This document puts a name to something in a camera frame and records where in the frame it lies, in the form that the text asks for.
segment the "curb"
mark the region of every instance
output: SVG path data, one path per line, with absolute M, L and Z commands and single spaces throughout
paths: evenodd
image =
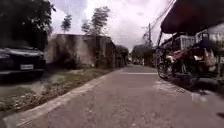
M 119 72 L 120 70 L 116 70 L 109 74 L 101 76 L 99 78 L 93 79 L 92 81 L 84 84 L 83 86 L 81 86 L 79 88 L 75 88 L 64 95 L 59 96 L 51 101 L 44 103 L 43 105 L 37 106 L 31 110 L 5 117 L 3 119 L 3 121 L 5 122 L 5 125 L 7 126 L 7 128 L 21 127 L 29 122 L 32 122 L 33 120 L 37 119 L 38 117 L 41 117 L 41 116 L 55 110 L 56 108 L 58 108 L 60 106 L 66 105 L 72 99 L 93 90 L 95 87 L 99 86 L 100 83 L 105 81 L 109 76 L 111 76 L 112 74 L 114 74 L 116 72 Z

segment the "wheel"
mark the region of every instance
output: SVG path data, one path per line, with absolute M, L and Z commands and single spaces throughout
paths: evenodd
M 166 73 L 166 68 L 164 64 L 159 64 L 157 66 L 158 75 L 161 79 L 168 79 L 168 75 Z

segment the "power line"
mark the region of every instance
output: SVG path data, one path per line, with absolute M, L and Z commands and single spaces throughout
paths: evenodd
M 150 28 L 150 30 L 154 29 L 154 27 L 156 26 L 157 22 L 170 10 L 170 8 L 173 6 L 173 4 L 175 3 L 175 0 L 172 0 L 168 7 L 160 14 L 159 17 L 156 18 L 156 20 L 153 21 L 153 25 Z

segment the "utility pole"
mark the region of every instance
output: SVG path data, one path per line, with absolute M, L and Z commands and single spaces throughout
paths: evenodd
M 151 24 L 149 23 L 149 44 L 151 43 Z

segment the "car headlight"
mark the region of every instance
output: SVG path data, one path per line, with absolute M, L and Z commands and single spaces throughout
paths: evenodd
M 0 53 L 0 59 L 6 59 L 6 58 L 10 58 L 10 55 L 4 54 L 4 53 Z

